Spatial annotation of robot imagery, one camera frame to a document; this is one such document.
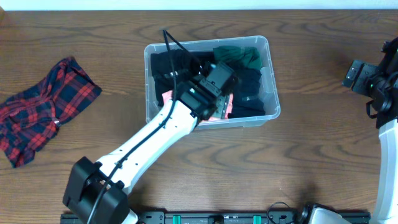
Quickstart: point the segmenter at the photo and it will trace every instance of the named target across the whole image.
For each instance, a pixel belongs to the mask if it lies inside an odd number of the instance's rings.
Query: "wooden table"
[[[380,145],[367,98],[341,86],[352,59],[378,64],[397,11],[7,12],[0,26],[0,101],[74,55],[103,89],[29,165],[0,155],[0,222],[57,223],[72,165],[116,149],[145,125],[144,48],[162,42],[263,35],[280,116],[260,128],[194,131],[140,179],[131,205],[169,211],[265,210],[276,201],[368,209]]]

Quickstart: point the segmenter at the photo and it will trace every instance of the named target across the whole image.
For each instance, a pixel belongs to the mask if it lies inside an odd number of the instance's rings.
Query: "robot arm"
[[[370,224],[398,223],[398,120],[380,128],[381,168],[379,192]]]
[[[93,214],[95,223],[135,224],[137,215],[127,202],[135,183],[166,149],[207,120],[218,99],[232,92],[237,81],[223,63],[204,65],[198,75],[178,85],[175,104],[170,100],[130,140],[95,163],[81,158],[72,168],[63,203],[84,222]]]

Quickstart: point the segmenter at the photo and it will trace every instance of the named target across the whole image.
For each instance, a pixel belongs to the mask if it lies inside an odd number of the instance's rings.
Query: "folded clothes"
[[[239,78],[233,90],[232,113],[228,118],[264,116],[264,103],[258,98],[261,72],[257,69],[235,70]]]
[[[73,57],[59,61],[38,84],[0,104],[0,149],[14,168],[29,163],[100,93]]]
[[[172,50],[174,69],[177,72],[177,84],[191,79],[193,74],[197,74],[200,65],[192,59],[192,57],[184,50]],[[192,52],[199,60],[203,62],[214,62],[214,54],[212,52]],[[162,94],[174,88],[172,69],[169,62],[169,53],[150,55],[150,69],[155,81],[155,92],[158,106],[163,106],[164,101]]]
[[[162,94],[164,104],[172,99],[173,90],[167,91]],[[216,104],[217,110],[213,113],[208,121],[216,121],[219,119],[228,119],[228,114],[232,113],[232,101],[234,95],[231,93],[227,97],[221,97]]]
[[[213,48],[216,62],[224,62],[233,70],[262,67],[260,53],[255,47],[221,46]]]

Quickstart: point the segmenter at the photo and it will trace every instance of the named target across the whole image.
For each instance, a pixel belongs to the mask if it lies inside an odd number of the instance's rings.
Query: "red plaid shirt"
[[[13,167],[29,163],[100,93],[73,57],[61,60],[37,85],[0,104],[0,149]]]

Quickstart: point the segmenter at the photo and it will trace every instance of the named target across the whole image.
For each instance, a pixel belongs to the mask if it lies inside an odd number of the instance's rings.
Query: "plastic storage container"
[[[261,55],[262,68],[260,70],[261,86],[259,98],[264,102],[265,116],[253,116],[247,118],[221,119],[217,121],[202,121],[197,129],[215,129],[232,127],[253,127],[261,126],[270,119],[275,119],[280,114],[278,92],[275,84],[274,69],[272,68],[271,55],[269,52],[268,40],[263,36],[237,37],[217,40],[199,40],[181,42],[189,51],[205,52],[213,51],[213,48],[220,46],[256,47]],[[170,43],[171,49],[179,49],[175,43]],[[150,70],[150,55],[166,52],[165,44],[150,44],[145,48],[145,89],[146,89],[146,121],[151,121],[160,111],[155,95],[155,81]]]

